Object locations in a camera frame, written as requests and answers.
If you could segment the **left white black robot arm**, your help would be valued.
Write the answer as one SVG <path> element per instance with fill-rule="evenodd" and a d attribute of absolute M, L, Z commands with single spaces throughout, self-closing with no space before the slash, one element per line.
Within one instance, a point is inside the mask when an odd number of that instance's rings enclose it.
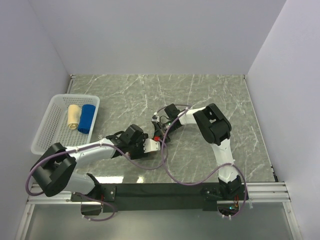
<path fill-rule="evenodd" d="M 80 192 L 89 201 L 95 201 L 101 194 L 98 181 L 92 174 L 79 174 L 76 170 L 126 154 L 132 160 L 143 158 L 147 156 L 145 142 L 148 137 L 139 126 L 132 124 L 125 131 L 85 145 L 64 147 L 61 143 L 55 143 L 31 168 L 29 176 L 34 178 L 47 197 L 71 191 Z"/>

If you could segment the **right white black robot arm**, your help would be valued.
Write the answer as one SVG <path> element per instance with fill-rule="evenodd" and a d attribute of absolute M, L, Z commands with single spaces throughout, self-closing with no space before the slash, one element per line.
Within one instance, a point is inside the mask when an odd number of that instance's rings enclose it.
<path fill-rule="evenodd" d="M 211 103 L 205 107 L 179 110 L 175 104 L 163 108 L 167 115 L 167 122 L 162 122 L 158 112 L 152 116 L 154 127 L 154 140 L 166 142 L 169 134 L 185 125 L 197 125 L 204 140 L 210 144 L 218 171 L 218 197 L 223 200 L 234 199 L 242 189 L 241 174 L 234 165 L 231 151 L 232 126 L 218 106 Z"/>

